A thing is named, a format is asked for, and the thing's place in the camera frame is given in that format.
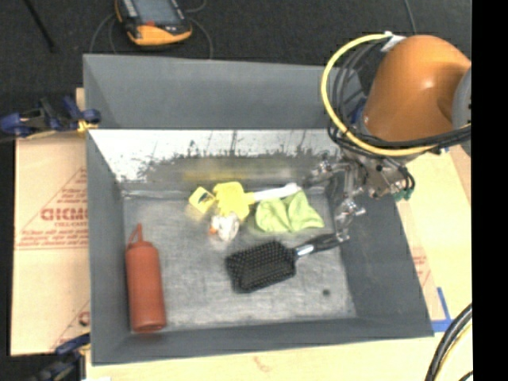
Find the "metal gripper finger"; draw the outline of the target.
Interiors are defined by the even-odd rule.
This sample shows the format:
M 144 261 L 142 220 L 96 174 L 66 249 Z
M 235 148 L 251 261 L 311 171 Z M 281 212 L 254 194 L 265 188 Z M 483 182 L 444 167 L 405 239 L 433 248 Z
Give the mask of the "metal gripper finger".
M 341 170 L 340 163 L 331 164 L 327 160 L 323 160 L 316 167 L 312 168 L 310 172 L 303 179 L 304 187 L 313 187 L 320 183 L 330 180 Z
M 354 198 L 346 198 L 333 213 L 334 228 L 338 241 L 348 241 L 349 226 L 356 217 L 366 214 L 366 209 L 359 206 Z

